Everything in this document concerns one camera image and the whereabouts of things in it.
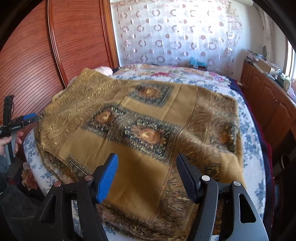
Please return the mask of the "wooden louvered wardrobe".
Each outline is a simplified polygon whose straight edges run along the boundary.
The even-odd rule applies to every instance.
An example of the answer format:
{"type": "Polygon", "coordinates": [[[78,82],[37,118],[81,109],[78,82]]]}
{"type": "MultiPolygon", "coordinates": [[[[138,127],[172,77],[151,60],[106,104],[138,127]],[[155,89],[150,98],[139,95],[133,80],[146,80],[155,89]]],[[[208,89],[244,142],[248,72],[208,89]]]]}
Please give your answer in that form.
{"type": "Polygon", "coordinates": [[[110,1],[1,1],[1,98],[40,113],[84,68],[118,68],[110,1]]]}

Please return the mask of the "sheer circle-pattern curtain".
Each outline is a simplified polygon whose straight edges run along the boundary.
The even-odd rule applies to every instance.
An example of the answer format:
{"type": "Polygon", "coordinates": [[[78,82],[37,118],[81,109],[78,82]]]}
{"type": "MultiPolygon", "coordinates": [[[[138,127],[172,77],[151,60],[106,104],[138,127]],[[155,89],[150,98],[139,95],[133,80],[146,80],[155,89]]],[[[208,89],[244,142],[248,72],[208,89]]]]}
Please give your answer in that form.
{"type": "Polygon", "coordinates": [[[231,75],[242,24],[230,1],[111,1],[120,65],[186,66],[231,75]]]}

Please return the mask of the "bright window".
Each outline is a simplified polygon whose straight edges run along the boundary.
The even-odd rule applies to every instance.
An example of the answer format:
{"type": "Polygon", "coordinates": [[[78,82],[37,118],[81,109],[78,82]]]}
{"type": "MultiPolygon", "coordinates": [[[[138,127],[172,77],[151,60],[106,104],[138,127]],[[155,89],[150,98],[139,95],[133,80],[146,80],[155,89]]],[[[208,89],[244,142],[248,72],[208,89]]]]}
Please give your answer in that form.
{"type": "Polygon", "coordinates": [[[285,40],[285,61],[283,72],[291,80],[295,79],[295,50],[288,39],[285,40]]]}

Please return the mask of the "floral pink quilt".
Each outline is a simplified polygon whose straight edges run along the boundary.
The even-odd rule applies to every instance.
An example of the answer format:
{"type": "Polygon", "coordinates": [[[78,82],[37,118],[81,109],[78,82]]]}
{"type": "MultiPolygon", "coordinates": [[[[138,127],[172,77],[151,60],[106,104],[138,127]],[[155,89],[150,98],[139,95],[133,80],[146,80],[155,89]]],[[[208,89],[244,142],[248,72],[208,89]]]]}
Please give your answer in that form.
{"type": "Polygon", "coordinates": [[[214,72],[202,71],[187,67],[158,66],[151,64],[133,64],[121,67],[112,77],[127,80],[156,80],[193,84],[213,83],[228,88],[230,79],[214,72]]]}

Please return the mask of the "box with blue cloth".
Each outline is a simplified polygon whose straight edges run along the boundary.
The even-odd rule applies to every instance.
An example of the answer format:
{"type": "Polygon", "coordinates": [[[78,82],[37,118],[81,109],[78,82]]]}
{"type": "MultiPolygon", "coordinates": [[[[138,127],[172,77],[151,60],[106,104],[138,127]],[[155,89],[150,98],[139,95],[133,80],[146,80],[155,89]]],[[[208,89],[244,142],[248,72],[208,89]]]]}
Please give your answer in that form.
{"type": "Polygon", "coordinates": [[[204,62],[200,62],[194,57],[190,57],[188,62],[188,67],[202,70],[202,71],[207,71],[208,64],[204,62]]]}

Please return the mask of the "wooden sideboard cabinet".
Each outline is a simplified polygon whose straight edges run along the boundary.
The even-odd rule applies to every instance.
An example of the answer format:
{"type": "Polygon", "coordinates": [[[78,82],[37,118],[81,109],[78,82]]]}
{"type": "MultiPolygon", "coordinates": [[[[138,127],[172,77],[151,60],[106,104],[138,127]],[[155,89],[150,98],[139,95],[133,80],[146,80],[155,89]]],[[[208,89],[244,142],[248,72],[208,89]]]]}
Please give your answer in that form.
{"type": "Polygon", "coordinates": [[[276,82],[246,61],[240,81],[265,140],[275,150],[288,131],[295,128],[295,104],[276,82]]]}

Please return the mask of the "cardboard box on cabinet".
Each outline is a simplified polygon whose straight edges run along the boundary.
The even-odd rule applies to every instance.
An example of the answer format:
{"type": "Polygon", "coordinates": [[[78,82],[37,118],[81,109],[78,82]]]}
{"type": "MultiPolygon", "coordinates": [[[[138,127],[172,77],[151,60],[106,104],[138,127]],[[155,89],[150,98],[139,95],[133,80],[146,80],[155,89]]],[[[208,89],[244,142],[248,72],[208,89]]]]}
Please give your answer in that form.
{"type": "Polygon", "coordinates": [[[265,60],[259,59],[257,65],[264,73],[272,74],[275,72],[275,69],[265,60]]]}

